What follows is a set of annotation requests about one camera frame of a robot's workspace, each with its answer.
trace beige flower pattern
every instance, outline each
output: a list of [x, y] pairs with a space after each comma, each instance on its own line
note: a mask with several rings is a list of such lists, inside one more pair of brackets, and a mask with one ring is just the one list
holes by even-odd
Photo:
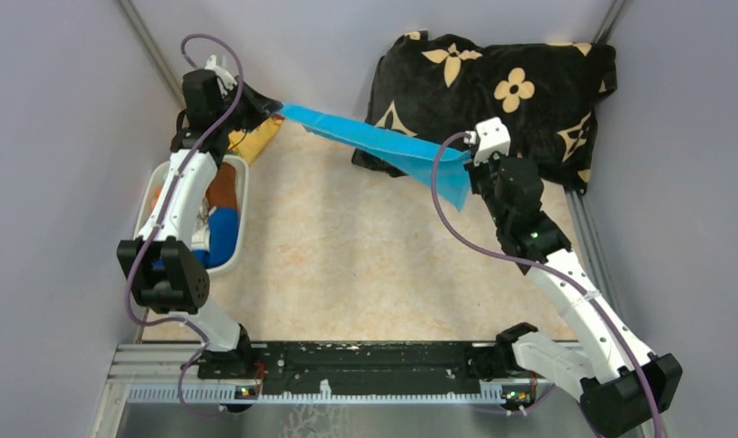
[[386, 130], [395, 130], [397, 132], [403, 132], [404, 134], [410, 137], [417, 136], [416, 132], [410, 130], [409, 128], [404, 126], [403, 123], [401, 123], [400, 117], [398, 117], [398, 110], [395, 109], [395, 100], [393, 100], [390, 103], [388, 110], [385, 111], [381, 119], [377, 120], [377, 123], [375, 123], [374, 126], [378, 128], [383, 128]]
[[407, 32], [403, 35], [408, 39], [413, 39], [414, 41], [420, 41], [422, 39], [422, 33], [419, 30]]
[[522, 99], [535, 94], [535, 85], [525, 80], [525, 70], [516, 67], [508, 73], [508, 80], [501, 80], [494, 88], [494, 98], [503, 101], [503, 111], [510, 114], [519, 108]]
[[562, 137], [562, 140], [565, 141], [565, 156], [562, 157], [562, 162], [566, 162], [567, 159], [576, 153], [578, 148], [587, 143], [588, 127], [586, 126], [586, 122], [590, 117], [591, 111], [576, 126], [557, 132]]
[[584, 169], [583, 171], [578, 171], [578, 177], [584, 183], [588, 183], [588, 179], [590, 176], [591, 176], [591, 169]]
[[435, 50], [429, 50], [422, 52], [422, 54], [435, 64], [441, 64], [443, 62], [443, 80], [446, 82], [446, 87], [450, 87], [451, 84], [457, 79], [457, 75], [460, 74], [460, 66], [463, 61], [477, 59], [482, 57], [482, 54], [475, 50], [463, 50], [462, 52], [457, 49], [457, 45], [452, 43], [446, 50], [437, 48]]
[[572, 46], [577, 48], [584, 56], [588, 55], [591, 50], [591, 44], [589, 43], [546, 43], [547, 46], [567, 47]]

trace orange object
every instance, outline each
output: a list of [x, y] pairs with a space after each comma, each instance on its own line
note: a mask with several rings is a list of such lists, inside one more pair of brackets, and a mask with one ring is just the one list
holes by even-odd
[[233, 165], [222, 162], [213, 181], [207, 188], [207, 204], [215, 208], [231, 208], [237, 211], [237, 193], [234, 191], [234, 177], [237, 170]]
[[160, 194], [161, 194], [161, 187], [156, 189], [156, 191], [153, 193], [153, 198], [151, 198], [151, 210], [152, 211], [154, 207], [156, 207], [156, 202], [159, 201]]

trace metal frame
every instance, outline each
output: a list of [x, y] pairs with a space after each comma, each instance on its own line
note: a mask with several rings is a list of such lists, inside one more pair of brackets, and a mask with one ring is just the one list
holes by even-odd
[[[177, 76], [165, 59], [145, 21], [135, 7], [133, 0], [116, 0], [122, 13], [128, 18], [130, 25], [138, 36], [145, 51], [157, 68], [162, 80], [170, 90], [173, 98], [184, 107], [184, 100]], [[623, 16], [632, 0], [613, 0], [610, 9], [603, 18], [602, 24], [594, 39], [595, 43], [607, 43], [613, 29]], [[586, 198], [577, 192], [566, 192], [567, 204], [570, 208], [573, 225], [576, 229], [578, 242], [584, 265], [592, 281], [597, 285], [611, 306], [619, 312], [618, 295], [613, 291], [606, 269], [603, 251], [598, 239], [597, 231], [587, 208]], [[582, 349], [576, 342], [565, 342], [566, 347]], [[170, 344], [122, 344], [117, 348], [114, 361], [110, 366], [109, 376], [100, 400], [98, 414], [91, 429], [92, 438], [114, 438], [117, 436], [121, 424], [122, 414], [133, 382], [173, 382], [180, 372], [180, 364], [188, 359], [198, 344], [170, 343]], [[184, 380], [188, 383], [199, 383], [196, 370], [188, 370]], [[527, 384], [526, 379], [506, 379], [500, 383], [509, 386], [512, 384]], [[667, 423], [668, 436], [674, 436], [670, 422]], [[643, 437], [650, 436], [649, 425], [646, 423], [639, 429]]]

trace white basket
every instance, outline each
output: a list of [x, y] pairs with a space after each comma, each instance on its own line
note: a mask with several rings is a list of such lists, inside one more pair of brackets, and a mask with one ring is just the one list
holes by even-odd
[[[234, 175], [234, 189], [237, 193], [237, 208], [240, 214], [240, 227], [237, 232], [237, 246], [234, 248], [234, 254], [232, 258], [226, 261], [223, 265], [212, 267], [207, 270], [207, 274], [212, 278], [225, 274], [232, 270], [240, 261], [240, 248], [243, 245], [243, 235], [245, 231], [245, 214], [247, 213], [247, 196], [248, 196], [248, 181], [250, 176], [250, 169], [248, 168], [247, 162], [240, 157], [235, 155], [224, 155], [223, 162], [231, 164], [237, 172]], [[143, 227], [143, 218], [148, 218], [151, 215], [151, 201], [153, 200], [156, 189], [160, 189], [164, 185], [164, 178], [167, 175], [167, 171], [170, 167], [170, 162], [163, 162], [156, 169], [154, 169], [149, 179], [149, 185], [146, 187], [146, 195], [143, 197], [143, 203], [140, 205], [140, 212], [138, 213], [138, 222], [135, 224], [135, 235], [138, 235], [139, 230]]]

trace metal profile bar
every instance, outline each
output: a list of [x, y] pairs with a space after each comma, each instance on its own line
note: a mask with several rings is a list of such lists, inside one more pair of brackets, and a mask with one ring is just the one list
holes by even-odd
[[592, 40], [593, 43], [606, 44], [610, 40], [610, 35], [613, 33], [616, 23], [631, 3], [632, 0], [613, 0], [613, 3], [610, 4], [610, 9], [608, 9], [605, 18], [602, 20], [602, 24], [599, 25], [599, 30], [594, 36], [594, 40]]
[[158, 362], [174, 362], [184, 363], [188, 360], [194, 351], [147, 351], [140, 349], [132, 350], [118, 350], [116, 356], [113, 357], [114, 365], [121, 364], [124, 362], [143, 362], [143, 361], [158, 361]]
[[167, 59], [162, 54], [159, 45], [153, 39], [153, 36], [151, 36], [151, 31], [146, 27], [146, 23], [143, 21], [142, 16], [140, 16], [138, 8], [135, 7], [132, 0], [117, 0], [116, 3], [119, 5], [123, 15], [130, 21], [132, 29], [143, 44], [143, 48], [154, 63], [154, 66], [156, 66], [159, 76], [164, 81], [170, 94], [181, 108], [185, 108], [186, 100], [183, 98], [181, 92], [181, 83], [178, 80], [178, 75], [175, 74], [170, 63], [167, 62]]
[[189, 341], [175, 341], [175, 342], [149, 342], [144, 341], [137, 344], [119, 344], [116, 347], [116, 351], [133, 351], [133, 350], [145, 350], [145, 351], [189, 351], [194, 353], [200, 346], [199, 342]]
[[578, 243], [581, 247], [581, 257], [585, 268], [591, 276], [594, 284], [618, 313], [618, 298], [611, 287], [610, 277], [602, 256], [602, 248], [599, 243], [597, 230], [591, 220], [584, 196], [578, 192], [567, 191], [567, 205], [570, 208], [570, 216], [573, 226], [576, 228]]
[[90, 438], [113, 438], [117, 435], [129, 391], [129, 385], [106, 383]]
[[[181, 373], [180, 363], [167, 362], [139, 362], [139, 363], [114, 363], [110, 366], [109, 378], [121, 376], [177, 376]], [[196, 367], [186, 371], [186, 375], [196, 375]]]

